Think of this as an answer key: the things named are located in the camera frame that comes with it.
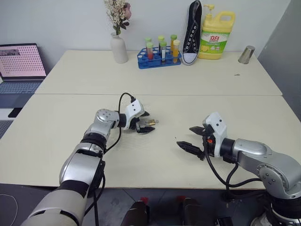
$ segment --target robotic arm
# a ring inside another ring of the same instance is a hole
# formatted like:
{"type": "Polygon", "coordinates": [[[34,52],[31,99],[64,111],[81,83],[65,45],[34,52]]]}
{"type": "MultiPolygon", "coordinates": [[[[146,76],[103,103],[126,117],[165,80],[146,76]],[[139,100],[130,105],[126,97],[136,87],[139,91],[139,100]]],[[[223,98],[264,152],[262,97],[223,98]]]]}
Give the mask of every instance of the robotic arm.
{"type": "MultiPolygon", "coordinates": [[[[215,112],[207,116],[202,127],[191,131],[203,136],[203,145],[213,157],[223,157],[229,163],[258,176],[271,200],[274,217],[279,225],[301,225],[301,165],[292,157],[271,150],[266,144],[244,139],[227,138],[227,126],[215,112]]],[[[177,142],[185,151],[201,160],[205,153],[187,142],[177,142]]]]}
{"type": "Polygon", "coordinates": [[[103,155],[111,129],[124,127],[150,132],[153,127],[140,128],[138,123],[139,117],[145,115],[149,114],[134,97],[125,114],[107,109],[97,111],[94,122],[61,169],[60,186],[41,200],[22,226],[80,226],[87,196],[99,187],[103,178],[103,155]]]}

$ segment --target yellow detergent bottle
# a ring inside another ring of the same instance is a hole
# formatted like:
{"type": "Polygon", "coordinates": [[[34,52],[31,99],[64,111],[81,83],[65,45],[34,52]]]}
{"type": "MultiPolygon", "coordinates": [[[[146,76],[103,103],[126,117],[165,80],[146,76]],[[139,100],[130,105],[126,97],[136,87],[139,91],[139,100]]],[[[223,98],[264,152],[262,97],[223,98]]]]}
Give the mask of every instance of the yellow detergent bottle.
{"type": "Polygon", "coordinates": [[[212,18],[211,10],[214,9],[214,5],[204,5],[204,7],[208,7],[210,13],[206,15],[203,23],[201,48],[198,57],[201,59],[216,60],[221,58],[222,52],[225,49],[235,21],[235,13],[223,11],[212,18]],[[222,16],[230,16],[230,20],[222,20],[222,16]]]}

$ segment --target dried flower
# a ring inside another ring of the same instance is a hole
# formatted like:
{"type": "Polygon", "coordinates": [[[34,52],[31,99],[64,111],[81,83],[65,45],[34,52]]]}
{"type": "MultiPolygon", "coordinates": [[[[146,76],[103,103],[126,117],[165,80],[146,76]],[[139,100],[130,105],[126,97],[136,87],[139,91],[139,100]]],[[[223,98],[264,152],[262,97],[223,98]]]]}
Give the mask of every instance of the dried flower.
{"type": "Polygon", "coordinates": [[[116,31],[116,35],[121,33],[120,28],[127,29],[129,26],[128,20],[132,13],[130,11],[131,5],[125,0],[103,0],[107,8],[107,15],[113,24],[113,28],[116,31]]]}

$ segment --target test tube rack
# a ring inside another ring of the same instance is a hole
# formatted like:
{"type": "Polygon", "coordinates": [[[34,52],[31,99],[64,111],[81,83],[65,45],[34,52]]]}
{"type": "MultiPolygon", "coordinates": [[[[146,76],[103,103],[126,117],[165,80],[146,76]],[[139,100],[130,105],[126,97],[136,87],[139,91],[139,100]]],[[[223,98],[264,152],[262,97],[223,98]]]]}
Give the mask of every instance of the test tube rack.
{"type": "Polygon", "coordinates": [[[141,49],[141,51],[137,54],[138,59],[138,67],[140,69],[153,68],[153,67],[167,67],[180,65],[181,53],[179,52],[178,57],[173,57],[173,54],[170,50],[170,46],[166,46],[166,54],[165,54],[165,63],[162,63],[162,57],[159,53],[158,47],[154,47],[153,49],[153,59],[149,60],[147,58],[146,48],[141,49]]]}

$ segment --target silver cup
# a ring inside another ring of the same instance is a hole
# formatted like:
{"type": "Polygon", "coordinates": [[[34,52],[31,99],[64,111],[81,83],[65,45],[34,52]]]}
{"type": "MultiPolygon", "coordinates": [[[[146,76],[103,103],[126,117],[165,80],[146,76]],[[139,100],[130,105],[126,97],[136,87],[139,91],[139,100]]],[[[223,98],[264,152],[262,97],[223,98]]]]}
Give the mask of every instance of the silver cup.
{"type": "Polygon", "coordinates": [[[255,50],[254,46],[247,46],[244,52],[242,53],[242,55],[240,56],[240,58],[238,59],[238,62],[242,64],[248,64],[254,50],[255,50]]]}

